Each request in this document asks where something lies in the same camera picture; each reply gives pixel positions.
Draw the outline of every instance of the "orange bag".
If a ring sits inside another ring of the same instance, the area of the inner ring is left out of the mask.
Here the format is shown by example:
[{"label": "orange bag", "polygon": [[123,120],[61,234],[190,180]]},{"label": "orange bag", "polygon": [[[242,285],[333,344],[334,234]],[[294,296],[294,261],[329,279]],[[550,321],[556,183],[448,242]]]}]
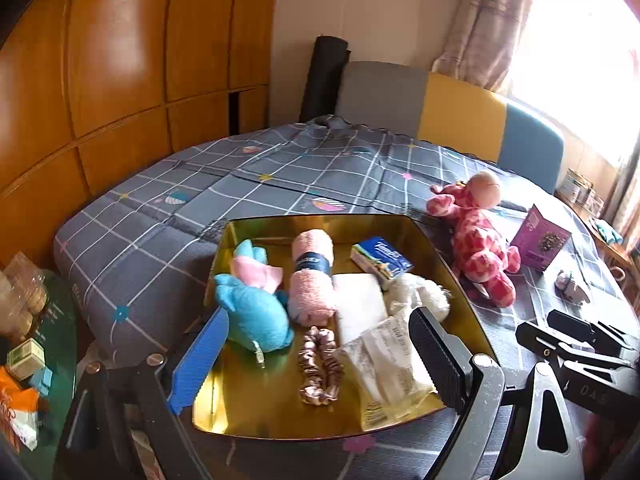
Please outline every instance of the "orange bag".
[{"label": "orange bag", "polygon": [[0,406],[2,414],[7,409],[21,412],[37,412],[40,394],[35,388],[23,390],[4,366],[0,367]]}]

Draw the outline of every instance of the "small figurine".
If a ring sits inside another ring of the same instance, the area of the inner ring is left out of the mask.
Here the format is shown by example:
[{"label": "small figurine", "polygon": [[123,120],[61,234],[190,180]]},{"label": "small figurine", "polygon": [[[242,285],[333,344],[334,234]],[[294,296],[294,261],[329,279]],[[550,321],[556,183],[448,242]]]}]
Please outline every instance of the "small figurine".
[{"label": "small figurine", "polygon": [[583,301],[591,303],[586,284],[582,281],[578,282],[572,272],[564,272],[564,270],[558,272],[556,288],[572,303],[581,304]]},{"label": "small figurine", "polygon": [[436,196],[427,201],[427,212],[453,225],[453,271],[484,286],[501,308],[513,305],[516,289],[506,272],[518,272],[520,252],[507,246],[485,213],[500,202],[500,180],[491,171],[480,171],[466,184],[431,186]]}]

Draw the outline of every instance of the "bed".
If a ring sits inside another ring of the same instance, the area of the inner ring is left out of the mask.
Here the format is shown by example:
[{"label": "bed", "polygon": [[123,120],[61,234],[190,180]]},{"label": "bed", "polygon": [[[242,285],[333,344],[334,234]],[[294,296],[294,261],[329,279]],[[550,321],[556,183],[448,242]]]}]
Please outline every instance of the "bed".
[{"label": "bed", "polygon": [[[514,329],[524,320],[544,324],[554,308],[588,319],[605,312],[609,322],[637,333],[638,322],[597,256],[590,234],[560,201],[490,162],[332,115],[206,142],[161,160],[67,221],[56,234],[54,257],[113,363],[136,364],[151,352],[169,351],[202,313],[209,267],[228,220],[333,212],[406,214],[450,258],[447,227],[423,222],[429,186],[466,180],[487,168],[503,183],[503,200],[492,214],[506,238],[513,237],[533,203],[543,203],[552,219],[572,232],[545,273],[523,267],[512,276],[518,295],[512,308],[496,309],[464,284],[500,363],[532,366],[536,357],[516,344]],[[553,285],[559,269],[581,274],[593,303],[578,307],[563,300]],[[183,416],[191,427],[189,412]],[[305,478],[421,478],[453,421],[454,413],[443,410],[382,431],[370,443],[372,449],[357,458],[340,441],[257,446],[190,432],[211,467],[250,478],[259,472],[298,478],[302,468]],[[486,474],[498,446],[496,441],[488,447],[481,467]],[[304,463],[320,456],[326,464],[322,472],[308,471]]]}]

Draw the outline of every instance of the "purple box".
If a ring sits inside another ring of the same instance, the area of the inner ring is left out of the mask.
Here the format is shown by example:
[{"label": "purple box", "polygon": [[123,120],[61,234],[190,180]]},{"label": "purple box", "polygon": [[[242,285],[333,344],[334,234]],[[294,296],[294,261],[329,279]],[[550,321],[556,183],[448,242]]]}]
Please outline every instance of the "purple box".
[{"label": "purple box", "polygon": [[513,237],[523,265],[545,270],[558,255],[571,233],[542,216],[534,205]]}]

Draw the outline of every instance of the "screw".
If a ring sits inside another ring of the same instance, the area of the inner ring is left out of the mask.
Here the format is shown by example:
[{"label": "screw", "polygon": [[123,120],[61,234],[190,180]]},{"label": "screw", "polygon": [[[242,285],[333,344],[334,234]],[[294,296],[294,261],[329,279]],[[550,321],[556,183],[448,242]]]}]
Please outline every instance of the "screw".
[{"label": "screw", "polygon": [[494,364],[494,360],[491,359],[488,355],[485,354],[477,354],[474,355],[474,363],[476,366],[481,368],[488,368]]},{"label": "screw", "polygon": [[159,353],[151,354],[146,358],[146,364],[149,366],[160,366],[162,363],[164,363],[164,356]]},{"label": "screw", "polygon": [[539,374],[541,375],[546,375],[549,376],[551,375],[554,371],[551,369],[551,366],[549,366],[546,363],[538,363],[536,365],[536,370],[538,371]]},{"label": "screw", "polygon": [[100,371],[100,368],[102,368],[101,362],[93,361],[86,366],[84,371],[87,372],[88,374],[97,374]]}]

